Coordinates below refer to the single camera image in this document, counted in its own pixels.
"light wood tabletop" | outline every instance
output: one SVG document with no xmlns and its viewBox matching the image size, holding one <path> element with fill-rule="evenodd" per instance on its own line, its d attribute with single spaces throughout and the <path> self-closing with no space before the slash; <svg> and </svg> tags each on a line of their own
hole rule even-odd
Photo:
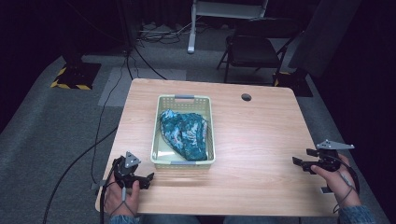
<svg viewBox="0 0 396 224">
<path fill-rule="evenodd" d="M 151 162 L 163 94 L 210 97 L 216 147 L 210 169 L 157 170 Z M 290 89 L 140 78 L 129 90 L 104 179 L 113 160 L 131 151 L 142 161 L 136 175 L 155 173 L 149 189 L 140 190 L 141 214 L 333 217 L 336 200 L 320 191 L 326 182 L 292 163 L 317 161 L 307 148 L 315 145 Z"/>
</svg>

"plastic basket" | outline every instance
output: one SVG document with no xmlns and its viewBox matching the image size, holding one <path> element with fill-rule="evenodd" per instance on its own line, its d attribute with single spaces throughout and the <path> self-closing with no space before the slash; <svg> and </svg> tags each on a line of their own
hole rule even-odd
<svg viewBox="0 0 396 224">
<path fill-rule="evenodd" d="M 205 140 L 206 161 L 187 161 L 169 147 L 161 134 L 160 115 L 171 109 L 178 113 L 197 113 L 207 121 Z M 216 159 L 213 135 L 213 119 L 210 98 L 201 95 L 160 95 L 158 97 L 156 122 L 151 147 L 151 161 L 156 168 L 168 169 L 209 169 Z"/>
</svg>

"sleeve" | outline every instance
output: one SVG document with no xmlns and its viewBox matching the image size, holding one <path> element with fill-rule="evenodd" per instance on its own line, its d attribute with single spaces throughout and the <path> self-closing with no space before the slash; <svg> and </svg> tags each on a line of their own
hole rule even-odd
<svg viewBox="0 0 396 224">
<path fill-rule="evenodd" d="M 342 208 L 339 215 L 343 224 L 375 224 L 373 214 L 363 205 Z"/>
<path fill-rule="evenodd" d="M 139 224 L 139 220 L 134 217 L 117 215 L 110 218 L 109 224 Z"/>
</svg>

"folded garment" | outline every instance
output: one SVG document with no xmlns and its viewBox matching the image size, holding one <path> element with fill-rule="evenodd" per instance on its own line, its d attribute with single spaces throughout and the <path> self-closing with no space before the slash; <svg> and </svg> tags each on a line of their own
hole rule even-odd
<svg viewBox="0 0 396 224">
<path fill-rule="evenodd" d="M 163 140 L 187 161 L 206 161 L 207 122 L 199 114 L 167 109 L 160 116 Z"/>
</svg>

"person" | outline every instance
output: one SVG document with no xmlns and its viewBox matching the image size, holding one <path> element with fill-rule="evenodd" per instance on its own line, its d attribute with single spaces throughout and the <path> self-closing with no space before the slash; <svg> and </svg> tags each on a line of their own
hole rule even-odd
<svg viewBox="0 0 396 224">
<path fill-rule="evenodd" d="M 339 155 L 340 159 L 347 165 L 349 161 L 344 155 Z M 355 190 L 355 183 L 344 165 L 336 172 L 328 172 L 316 165 L 311 170 L 323 177 L 329 188 L 334 192 L 335 199 L 339 207 L 338 214 L 340 223 L 344 224 L 370 224 L 375 223 L 375 219 L 370 210 L 361 204 L 358 192 Z M 109 183 L 114 183 L 114 175 L 110 177 Z M 136 218 L 139 202 L 139 183 L 134 182 L 132 194 L 126 194 L 122 199 L 122 189 L 117 184 L 110 184 L 107 187 L 105 197 L 105 211 L 110 214 L 110 224 L 148 224 L 156 223 L 177 223 L 177 224 L 199 224 L 199 220 L 194 216 L 175 215 L 147 215 Z M 224 224 L 234 223 L 272 223 L 271 217 L 226 217 Z"/>
</svg>

